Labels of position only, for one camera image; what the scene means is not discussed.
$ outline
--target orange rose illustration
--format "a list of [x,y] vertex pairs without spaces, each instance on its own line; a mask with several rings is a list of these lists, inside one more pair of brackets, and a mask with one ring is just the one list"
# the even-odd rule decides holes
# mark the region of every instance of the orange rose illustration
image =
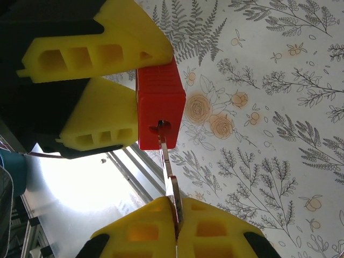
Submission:
[[202,125],[209,120],[211,104],[203,95],[194,95],[185,105],[185,114],[192,123]]
[[237,92],[232,96],[232,104],[239,108],[246,105],[248,102],[248,96],[245,92]]
[[210,127],[217,138],[224,140],[233,133],[234,121],[223,116],[211,116]]

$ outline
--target floral wallpaper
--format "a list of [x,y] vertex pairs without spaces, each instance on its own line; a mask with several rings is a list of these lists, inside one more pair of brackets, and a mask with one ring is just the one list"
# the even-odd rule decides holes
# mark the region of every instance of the floral wallpaper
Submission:
[[[339,258],[344,1],[137,2],[187,92],[170,151],[181,189],[263,230],[281,257]],[[110,77],[134,87],[132,71]]]

